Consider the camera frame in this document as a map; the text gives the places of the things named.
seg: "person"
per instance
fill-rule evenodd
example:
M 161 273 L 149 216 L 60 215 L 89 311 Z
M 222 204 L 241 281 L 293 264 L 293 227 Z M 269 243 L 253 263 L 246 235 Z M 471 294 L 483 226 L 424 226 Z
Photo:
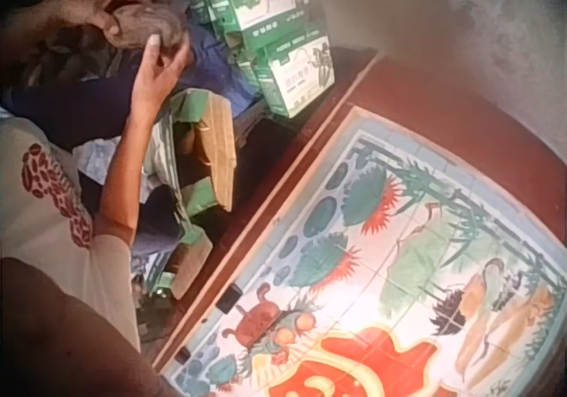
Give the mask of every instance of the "person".
M 0 64 L 59 27 L 120 32 L 105 11 L 112 1 L 52 0 L 15 12 L 0 33 Z M 151 127 L 185 67 L 188 40 L 172 58 L 160 54 L 158 35 L 148 40 L 94 221 L 68 153 L 29 120 L 0 120 L 2 383 L 9 395 L 13 387 L 19 395 L 175 395 L 139 353 L 129 248 Z

